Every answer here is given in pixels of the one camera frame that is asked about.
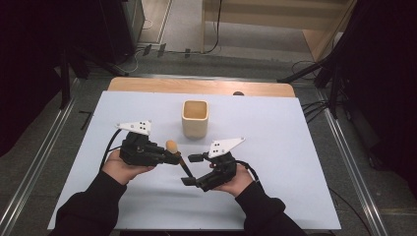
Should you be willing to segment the square wooden cup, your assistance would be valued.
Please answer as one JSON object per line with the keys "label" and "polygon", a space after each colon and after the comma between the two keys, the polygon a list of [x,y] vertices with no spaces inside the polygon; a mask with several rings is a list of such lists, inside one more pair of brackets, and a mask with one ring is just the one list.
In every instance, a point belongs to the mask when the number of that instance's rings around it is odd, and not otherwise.
{"label": "square wooden cup", "polygon": [[209,105],[204,100],[186,100],[182,108],[183,134],[189,139],[202,139],[208,132]]}

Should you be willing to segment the dark cabinet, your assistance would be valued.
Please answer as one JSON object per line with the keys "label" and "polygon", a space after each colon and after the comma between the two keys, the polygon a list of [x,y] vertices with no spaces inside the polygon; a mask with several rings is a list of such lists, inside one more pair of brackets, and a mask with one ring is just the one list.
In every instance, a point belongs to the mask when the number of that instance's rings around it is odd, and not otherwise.
{"label": "dark cabinet", "polygon": [[107,42],[108,62],[119,64],[136,51],[145,24],[142,0],[99,0]]}

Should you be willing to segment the person's right hand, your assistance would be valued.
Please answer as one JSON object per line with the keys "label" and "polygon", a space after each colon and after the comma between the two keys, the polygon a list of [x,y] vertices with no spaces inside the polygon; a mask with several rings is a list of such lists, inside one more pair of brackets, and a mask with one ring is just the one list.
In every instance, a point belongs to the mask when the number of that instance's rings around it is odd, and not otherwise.
{"label": "person's right hand", "polygon": [[236,175],[228,182],[215,188],[216,191],[221,191],[232,195],[234,198],[238,197],[251,183],[253,177],[250,172],[241,164],[236,167]]}

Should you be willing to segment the makeup brush with black handle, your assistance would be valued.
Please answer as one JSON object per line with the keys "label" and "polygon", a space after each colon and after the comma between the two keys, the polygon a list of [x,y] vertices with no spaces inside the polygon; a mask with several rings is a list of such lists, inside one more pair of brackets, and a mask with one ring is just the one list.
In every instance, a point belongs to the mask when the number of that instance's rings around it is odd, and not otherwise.
{"label": "makeup brush with black handle", "polygon": [[193,174],[191,170],[188,168],[184,159],[182,158],[181,152],[179,151],[177,144],[174,141],[169,140],[165,143],[165,147],[167,150],[167,155],[166,155],[167,161],[170,164],[179,164],[182,167],[182,169],[185,171],[187,176],[192,177]]}

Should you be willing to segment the black tripod stand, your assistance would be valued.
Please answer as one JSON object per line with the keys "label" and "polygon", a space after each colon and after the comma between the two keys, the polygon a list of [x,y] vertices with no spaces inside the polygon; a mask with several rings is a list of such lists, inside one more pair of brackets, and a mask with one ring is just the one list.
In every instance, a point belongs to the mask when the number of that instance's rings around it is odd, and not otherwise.
{"label": "black tripod stand", "polygon": [[277,79],[279,84],[291,84],[298,79],[303,78],[308,74],[313,74],[319,70],[319,73],[314,78],[314,86],[317,89],[324,89],[330,83],[329,98],[327,99],[327,108],[333,119],[337,118],[336,105],[337,94],[340,89],[340,79],[338,77],[339,67],[332,59],[325,58],[319,62],[314,62],[312,65],[293,73],[291,76],[284,79]]}

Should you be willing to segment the metal floor rail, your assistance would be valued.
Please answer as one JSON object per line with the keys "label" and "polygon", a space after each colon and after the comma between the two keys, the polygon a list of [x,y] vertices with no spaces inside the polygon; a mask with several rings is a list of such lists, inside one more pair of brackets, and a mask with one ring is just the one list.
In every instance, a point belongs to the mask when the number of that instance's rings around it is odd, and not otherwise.
{"label": "metal floor rail", "polygon": [[350,180],[355,189],[356,195],[361,204],[366,219],[368,221],[369,229],[372,236],[389,236],[384,221],[380,215],[380,211],[368,189],[368,186],[356,164],[354,155],[348,145],[342,129],[337,119],[332,117],[330,110],[325,109],[328,125],[332,131],[336,144],[339,148],[343,162],[346,166]]}
{"label": "metal floor rail", "polygon": [[40,148],[34,156],[29,170],[27,171],[23,181],[19,185],[17,191],[7,204],[5,212],[0,219],[0,236],[9,236],[19,218],[30,193],[51,153],[73,107],[75,98],[71,98],[57,114],[52,123],[46,137],[43,139]]}

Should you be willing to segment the white table cover sheet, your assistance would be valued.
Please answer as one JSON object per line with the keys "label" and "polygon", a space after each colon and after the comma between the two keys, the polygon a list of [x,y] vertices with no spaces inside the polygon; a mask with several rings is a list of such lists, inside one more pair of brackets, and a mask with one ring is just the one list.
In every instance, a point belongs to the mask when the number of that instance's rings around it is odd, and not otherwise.
{"label": "white table cover sheet", "polygon": [[[172,140],[183,155],[209,150],[214,140],[242,139],[232,155],[257,172],[265,192],[284,201],[303,229],[340,226],[300,102],[295,97],[203,95],[208,133],[189,140],[182,132],[185,93],[106,91],[101,95],[59,201],[85,190],[106,147],[125,139],[118,123],[151,122],[150,140]],[[219,191],[186,187],[180,166],[160,164],[128,184],[119,204],[119,230],[240,230],[245,214]]]}

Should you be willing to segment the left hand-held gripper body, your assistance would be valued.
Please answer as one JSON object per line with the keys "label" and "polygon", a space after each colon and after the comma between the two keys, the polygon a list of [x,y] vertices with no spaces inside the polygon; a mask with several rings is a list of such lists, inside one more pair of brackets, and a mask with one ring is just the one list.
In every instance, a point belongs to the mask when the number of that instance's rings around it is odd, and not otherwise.
{"label": "left hand-held gripper body", "polygon": [[120,157],[129,165],[157,166],[164,159],[164,148],[149,140],[151,120],[119,123],[118,130],[127,131],[120,147]]}

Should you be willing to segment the black upright stand post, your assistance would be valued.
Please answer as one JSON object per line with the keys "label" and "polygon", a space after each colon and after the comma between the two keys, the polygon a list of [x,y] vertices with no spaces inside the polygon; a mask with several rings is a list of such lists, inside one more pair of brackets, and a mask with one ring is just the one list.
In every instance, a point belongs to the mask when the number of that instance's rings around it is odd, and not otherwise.
{"label": "black upright stand post", "polygon": [[62,86],[60,108],[64,109],[71,99],[69,66],[68,66],[68,60],[67,60],[67,51],[65,48],[61,49],[60,61],[61,61],[60,74],[61,74],[61,86]]}

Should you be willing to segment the light wooden shelf unit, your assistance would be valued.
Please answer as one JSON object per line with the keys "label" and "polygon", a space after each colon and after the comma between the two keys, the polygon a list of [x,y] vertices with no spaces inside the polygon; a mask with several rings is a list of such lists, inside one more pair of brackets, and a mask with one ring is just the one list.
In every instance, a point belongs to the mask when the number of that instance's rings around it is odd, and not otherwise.
{"label": "light wooden shelf unit", "polygon": [[203,0],[201,49],[206,22],[298,29],[315,61],[326,57],[345,30],[358,0]]}

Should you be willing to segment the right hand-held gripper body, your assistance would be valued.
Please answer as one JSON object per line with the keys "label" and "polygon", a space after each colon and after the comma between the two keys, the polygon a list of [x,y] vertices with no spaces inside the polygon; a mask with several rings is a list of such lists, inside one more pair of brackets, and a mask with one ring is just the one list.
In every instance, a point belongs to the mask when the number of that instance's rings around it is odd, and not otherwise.
{"label": "right hand-held gripper body", "polygon": [[204,192],[229,182],[236,174],[236,159],[231,151],[242,144],[244,138],[212,141],[203,159],[212,165],[212,171],[196,180],[196,186]]}

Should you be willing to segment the person's left hand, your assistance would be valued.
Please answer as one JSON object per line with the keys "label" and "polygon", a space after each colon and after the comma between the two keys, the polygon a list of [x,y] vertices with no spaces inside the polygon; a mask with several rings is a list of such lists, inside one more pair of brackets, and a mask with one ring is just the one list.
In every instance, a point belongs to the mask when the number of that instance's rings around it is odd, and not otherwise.
{"label": "person's left hand", "polygon": [[138,175],[154,170],[153,166],[128,165],[120,157],[120,150],[109,154],[101,170],[121,185],[127,185]]}

